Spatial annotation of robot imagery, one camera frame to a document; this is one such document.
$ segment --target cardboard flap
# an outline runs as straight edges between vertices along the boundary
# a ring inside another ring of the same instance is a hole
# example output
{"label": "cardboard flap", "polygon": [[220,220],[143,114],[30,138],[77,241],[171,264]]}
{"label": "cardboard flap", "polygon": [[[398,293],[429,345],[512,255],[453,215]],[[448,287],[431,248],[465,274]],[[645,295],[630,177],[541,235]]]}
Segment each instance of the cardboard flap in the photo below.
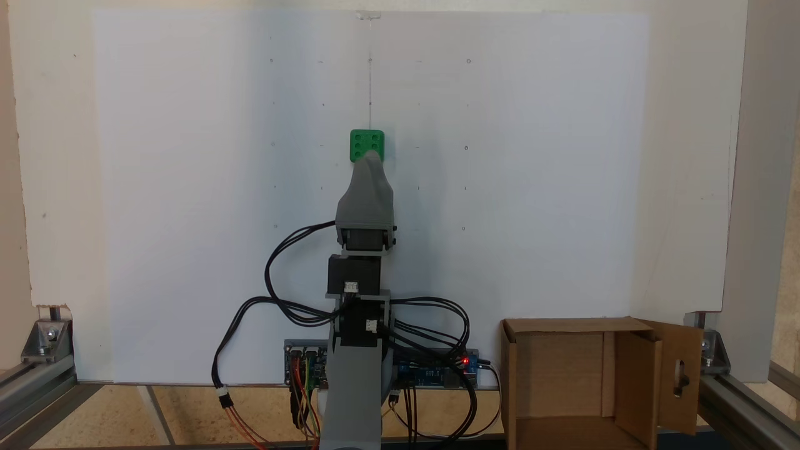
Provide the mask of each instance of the cardboard flap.
{"label": "cardboard flap", "polygon": [[633,333],[616,336],[617,426],[651,450],[656,445],[662,342]]}
{"label": "cardboard flap", "polygon": [[500,384],[502,386],[502,427],[510,450],[516,450],[517,436],[517,345],[509,340],[505,328],[501,331]]}
{"label": "cardboard flap", "polygon": [[506,334],[591,333],[603,331],[650,331],[651,328],[633,317],[598,317],[593,319],[506,319]]}
{"label": "cardboard flap", "polygon": [[703,330],[643,320],[662,341],[658,424],[695,434],[700,388]]}

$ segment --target cable bundle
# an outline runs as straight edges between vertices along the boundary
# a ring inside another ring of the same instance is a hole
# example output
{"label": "cable bundle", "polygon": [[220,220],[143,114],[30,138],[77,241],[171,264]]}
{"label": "cable bundle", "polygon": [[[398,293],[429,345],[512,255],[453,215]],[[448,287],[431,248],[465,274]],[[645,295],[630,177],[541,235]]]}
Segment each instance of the cable bundle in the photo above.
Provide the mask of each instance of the cable bundle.
{"label": "cable bundle", "polygon": [[[278,305],[281,309],[283,315],[286,316],[292,323],[300,326],[300,327],[319,327],[325,324],[330,323],[333,319],[335,319],[338,315],[341,315],[344,311],[348,309],[348,307],[355,302],[343,302],[342,307],[328,312],[318,310],[313,307],[308,307],[306,305],[302,305],[300,303],[291,302],[289,300],[281,299],[275,293],[274,287],[272,285],[272,279],[270,277],[270,268],[272,267],[272,263],[275,259],[283,253],[287,248],[292,246],[293,244],[297,243],[301,239],[311,235],[312,233],[322,230],[324,228],[332,227],[334,225],[334,221],[320,223],[317,225],[311,225],[308,227],[300,228],[296,230],[289,236],[287,236],[280,244],[275,248],[275,250],[270,255],[269,259],[267,260],[266,266],[264,268],[264,283],[266,285],[267,291],[270,293],[269,297],[266,296],[258,296],[253,297],[252,299],[248,299],[245,303],[239,307],[234,319],[231,321],[230,326],[228,327],[225,335],[222,338],[222,342],[219,344],[217,351],[214,353],[214,362],[211,365],[211,380],[214,383],[214,387],[217,388],[217,395],[219,396],[219,402],[222,407],[226,410],[232,425],[239,430],[243,437],[245,437],[249,442],[251,442],[256,448],[261,450],[265,450],[264,446],[256,441],[256,437],[259,438],[262,442],[271,444],[269,441],[261,437],[259,434],[252,429],[250,425],[248,425],[236,412],[234,408],[234,402],[230,398],[230,394],[227,391],[226,386],[222,383],[219,378],[219,366],[218,360],[219,355],[222,353],[222,350],[230,341],[230,338],[233,337],[234,333],[236,332],[239,324],[242,322],[242,317],[245,315],[248,309],[250,309],[253,305],[259,303],[273,303]],[[392,331],[388,327],[384,325],[380,325],[378,327],[378,333],[386,338],[386,342],[395,350],[395,361],[405,361],[409,364],[413,364],[417,367],[445,367],[449,368],[454,374],[458,376],[458,378],[462,381],[462,385],[466,389],[467,393],[470,396],[470,408],[467,412],[467,415],[461,425],[458,426],[453,434],[448,436],[443,436],[441,441],[433,446],[432,450],[438,450],[440,448],[444,448],[449,444],[455,442],[459,437],[465,435],[466,430],[472,424],[475,414],[478,410],[478,398],[475,395],[475,389],[470,383],[470,380],[466,377],[463,371],[463,367],[460,367],[461,358],[466,354],[466,343],[470,338],[470,319],[464,311],[464,308],[459,306],[457,303],[448,300],[448,299],[440,299],[438,297],[418,297],[413,299],[393,299],[390,301],[392,305],[407,305],[407,306],[420,306],[420,307],[436,307],[445,309],[447,311],[451,311],[456,314],[459,318],[461,318],[463,322],[463,331],[459,337],[455,337],[452,335],[448,335],[446,333],[442,333],[440,331],[435,331],[425,327],[419,327],[417,325],[413,325],[410,323],[403,322],[401,320],[395,320],[395,328],[397,331]],[[432,342],[437,342],[440,344],[444,344],[447,347],[445,352],[438,352],[433,349],[427,348],[409,337],[404,335],[398,334],[398,332],[405,333],[407,335],[416,336],[418,338],[423,338],[426,340],[430,340]],[[307,370],[306,363],[306,382],[302,382],[302,370],[301,370],[301,361],[299,358],[292,358],[291,360],[291,380],[290,386],[292,390],[292,394],[294,396],[293,402],[293,409],[294,405],[298,406],[298,414],[295,415],[293,411],[293,416],[297,419],[298,428],[303,430],[303,433],[306,435],[306,439],[309,436],[315,439],[314,448],[316,448],[319,444],[319,437],[320,437],[320,423],[316,414],[316,411],[311,405],[310,397],[311,397],[311,390],[308,388],[308,370]],[[407,401],[406,405],[408,405],[408,420],[409,420],[409,442],[410,444],[416,444],[417,436],[425,435],[421,434],[416,429],[416,389],[411,387],[412,391],[408,392],[406,390]],[[309,427],[307,422],[308,413],[307,411],[311,410],[314,420],[312,421],[312,428]]]}

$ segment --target yellow wire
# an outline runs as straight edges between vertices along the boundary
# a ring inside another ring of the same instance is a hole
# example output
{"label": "yellow wire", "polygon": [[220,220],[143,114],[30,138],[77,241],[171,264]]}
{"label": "yellow wire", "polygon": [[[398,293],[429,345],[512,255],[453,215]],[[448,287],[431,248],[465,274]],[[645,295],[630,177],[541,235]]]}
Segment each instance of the yellow wire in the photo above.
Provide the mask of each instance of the yellow wire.
{"label": "yellow wire", "polygon": [[[311,368],[311,358],[306,358],[306,392],[308,392],[308,377],[309,377],[309,372],[311,372],[310,368]],[[308,396],[308,403],[309,403],[308,407],[314,409],[314,407],[311,406],[311,396]],[[317,423],[317,416],[314,414],[312,414],[312,416],[313,418],[311,420],[311,425],[314,426],[314,432],[317,433],[317,436],[319,436],[319,424]]]}

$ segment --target cardboard box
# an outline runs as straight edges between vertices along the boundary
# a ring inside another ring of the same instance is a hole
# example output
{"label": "cardboard box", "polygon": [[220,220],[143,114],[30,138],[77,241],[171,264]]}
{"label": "cardboard box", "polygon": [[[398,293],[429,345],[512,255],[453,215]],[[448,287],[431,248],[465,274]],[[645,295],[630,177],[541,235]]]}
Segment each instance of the cardboard box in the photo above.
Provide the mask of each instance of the cardboard box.
{"label": "cardboard box", "polygon": [[632,317],[502,322],[509,450],[656,447],[694,434],[702,330]]}

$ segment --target gray robotic arm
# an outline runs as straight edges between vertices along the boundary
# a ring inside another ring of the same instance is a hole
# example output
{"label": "gray robotic arm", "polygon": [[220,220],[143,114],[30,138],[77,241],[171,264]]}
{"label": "gray robotic arm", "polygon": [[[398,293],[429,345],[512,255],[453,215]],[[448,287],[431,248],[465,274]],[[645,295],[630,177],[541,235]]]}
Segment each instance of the gray robotic arm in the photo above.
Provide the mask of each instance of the gray robotic arm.
{"label": "gray robotic arm", "polygon": [[330,325],[328,400],[321,450],[381,447],[381,406],[392,383],[392,350],[378,325],[393,328],[390,293],[380,288],[381,257],[394,240],[394,193],[380,156],[355,162],[336,210],[341,255],[328,260],[327,297],[345,308]]}

